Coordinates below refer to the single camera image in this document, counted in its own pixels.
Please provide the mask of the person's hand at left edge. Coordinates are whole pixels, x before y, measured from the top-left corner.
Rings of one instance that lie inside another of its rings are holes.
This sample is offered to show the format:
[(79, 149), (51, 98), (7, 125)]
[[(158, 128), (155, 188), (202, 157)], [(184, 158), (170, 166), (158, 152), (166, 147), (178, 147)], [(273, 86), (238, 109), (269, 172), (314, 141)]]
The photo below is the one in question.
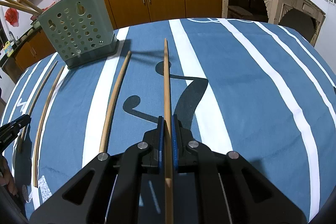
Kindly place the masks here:
[(9, 192), (16, 196), (18, 193), (18, 189), (15, 185), (14, 178), (9, 170), (9, 166), (5, 157), (1, 155), (1, 164), (3, 165), (3, 175), (0, 178), (1, 186), (7, 186)]

